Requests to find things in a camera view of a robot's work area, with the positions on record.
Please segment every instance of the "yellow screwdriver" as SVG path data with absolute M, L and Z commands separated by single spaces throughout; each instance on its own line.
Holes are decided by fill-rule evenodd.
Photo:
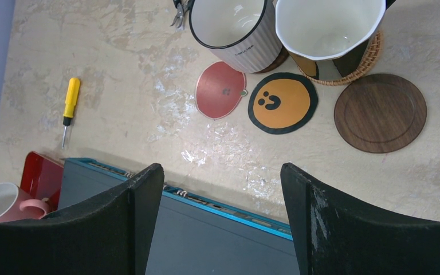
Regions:
M 63 125 L 65 126 L 65 130 L 63 132 L 63 139 L 61 141 L 62 149 L 65 149 L 66 129 L 72 123 L 73 111 L 75 111 L 75 105 L 77 105 L 79 90 L 80 79 L 76 77 L 70 78 L 70 83 L 68 83 L 68 91 L 66 92 L 65 112 L 63 113 Z

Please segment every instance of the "pliers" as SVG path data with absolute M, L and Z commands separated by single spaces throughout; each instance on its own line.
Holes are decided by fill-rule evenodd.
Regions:
M 193 6 L 193 2 L 194 0 L 187 0 L 187 2 L 183 5 L 181 3 L 181 0 L 173 0 L 173 4 L 175 5 L 178 11 L 176 12 L 176 16 L 170 27 L 174 26 L 178 22 L 179 23 L 176 26 L 177 29 L 180 29 L 183 26 L 184 14 L 186 14 L 189 10 L 191 10 L 191 7 Z

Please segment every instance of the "yellow handle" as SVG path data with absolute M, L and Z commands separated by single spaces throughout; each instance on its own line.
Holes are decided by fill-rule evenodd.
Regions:
M 66 92 L 65 112 L 63 113 L 64 117 L 73 118 L 73 111 L 75 110 L 75 105 L 77 105 L 79 90 L 80 90 L 80 79 L 76 77 L 70 78 L 70 83 L 68 84 L 68 91 Z

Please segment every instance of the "tabletop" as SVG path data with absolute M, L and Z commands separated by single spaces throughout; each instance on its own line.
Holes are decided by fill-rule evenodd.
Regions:
M 0 106 L 0 182 L 19 183 L 29 151 L 90 157 L 132 171 L 158 162 L 170 185 L 286 222 L 280 169 L 292 162 L 373 205 L 440 221 L 440 1 L 398 0 L 382 23 L 383 54 L 371 73 L 414 83 L 427 122 L 409 146 L 369 154 L 348 145 L 333 119 L 345 87 L 316 84 L 312 120 L 285 135 L 249 120 L 248 98 L 228 116 L 198 112 L 199 75 L 218 59 L 188 28 L 169 27 L 172 1 L 16 0 Z M 247 90 L 289 58 L 248 74 Z M 68 80 L 81 79 L 64 150 Z

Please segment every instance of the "table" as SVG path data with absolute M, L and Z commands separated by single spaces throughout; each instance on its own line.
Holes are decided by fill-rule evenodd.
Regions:
M 287 221 L 279 172 L 293 162 L 376 206 L 440 221 L 440 1 L 399 0 L 382 23 L 372 73 L 412 81 L 428 117 L 408 147 L 353 149 L 337 133 L 344 87 L 316 85 L 313 119 L 286 135 L 256 128 L 242 99 L 216 121 L 195 107 L 195 84 L 217 58 L 188 28 L 169 27 L 170 1 L 17 0 L 0 108 L 0 182 L 18 183 L 29 151 L 86 156 L 122 168 L 158 162 L 170 185 Z M 289 59 L 273 72 L 297 72 Z M 247 89 L 268 74 L 248 75 Z M 60 148 L 68 80 L 82 80 L 74 125 Z

